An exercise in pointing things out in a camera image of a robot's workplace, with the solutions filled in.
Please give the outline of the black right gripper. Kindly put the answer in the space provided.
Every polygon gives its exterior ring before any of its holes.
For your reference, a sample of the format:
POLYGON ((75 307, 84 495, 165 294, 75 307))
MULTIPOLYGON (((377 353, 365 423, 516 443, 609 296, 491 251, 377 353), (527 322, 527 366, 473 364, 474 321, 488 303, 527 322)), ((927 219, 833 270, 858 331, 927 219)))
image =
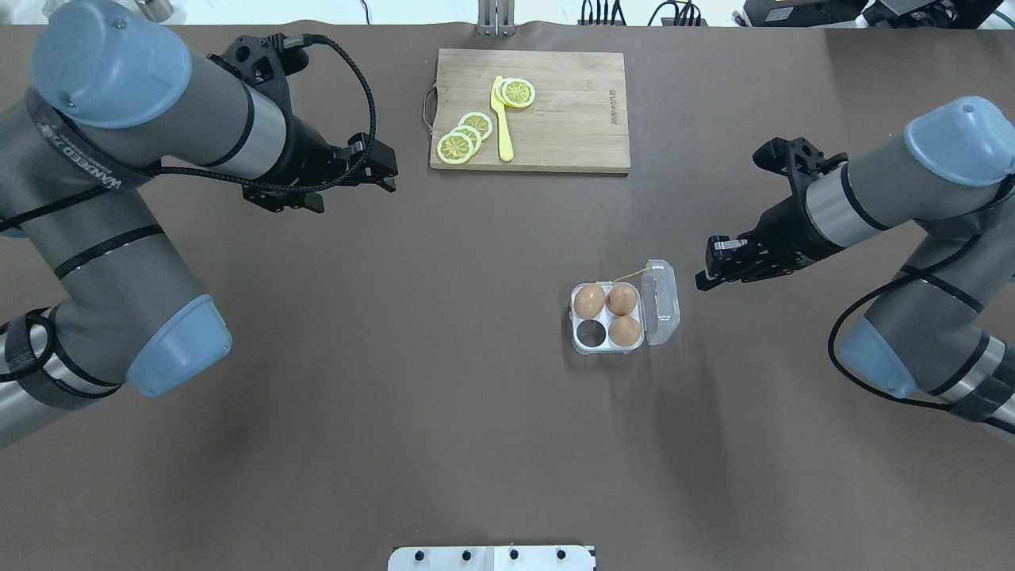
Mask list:
POLYGON ((788 197, 765 210, 756 227, 736 239, 710 236, 706 268, 695 276, 695 287, 706 292, 722 283, 779 278, 843 249, 817 230, 798 198, 788 197))

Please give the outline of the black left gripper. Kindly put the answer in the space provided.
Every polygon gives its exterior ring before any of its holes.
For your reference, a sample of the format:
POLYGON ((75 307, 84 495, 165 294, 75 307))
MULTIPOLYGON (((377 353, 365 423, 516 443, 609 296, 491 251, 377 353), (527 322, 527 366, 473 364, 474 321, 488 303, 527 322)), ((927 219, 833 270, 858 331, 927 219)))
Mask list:
POLYGON ((286 116, 282 154, 267 174, 243 185, 243 199, 272 213, 303 209, 325 213, 320 192, 334 186, 376 185, 396 192, 398 174, 394 149, 369 134, 358 133, 347 148, 333 146, 297 116, 286 116))

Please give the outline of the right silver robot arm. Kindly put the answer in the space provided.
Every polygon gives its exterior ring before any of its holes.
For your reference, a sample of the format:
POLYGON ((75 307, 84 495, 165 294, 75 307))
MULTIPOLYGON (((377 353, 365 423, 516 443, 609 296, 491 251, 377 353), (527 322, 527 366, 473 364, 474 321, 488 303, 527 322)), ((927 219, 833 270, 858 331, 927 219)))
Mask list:
POLYGON ((1013 434, 1013 344, 976 325, 1013 281, 1013 126, 964 95, 849 158, 775 137, 754 165, 790 194, 752 230, 713 236, 699 290, 760 282, 906 223, 925 238, 893 278, 833 323, 828 358, 847 379, 906 406, 1013 434))

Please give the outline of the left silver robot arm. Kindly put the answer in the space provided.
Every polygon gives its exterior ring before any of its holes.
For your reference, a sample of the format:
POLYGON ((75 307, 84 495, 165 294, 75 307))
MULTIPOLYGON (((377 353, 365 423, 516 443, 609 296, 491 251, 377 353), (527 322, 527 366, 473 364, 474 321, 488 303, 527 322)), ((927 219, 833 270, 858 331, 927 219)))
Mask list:
POLYGON ((330 37, 240 35, 202 55, 119 3, 69 1, 30 63, 28 90, 2 112, 2 234, 29 239, 67 297, 2 325, 3 446, 124 385, 167 392, 231 350, 141 186, 213 179, 272 213, 322 213, 336 186, 396 189, 369 83, 330 37), (345 146, 293 112, 287 79, 316 44, 365 91, 369 130, 345 146))

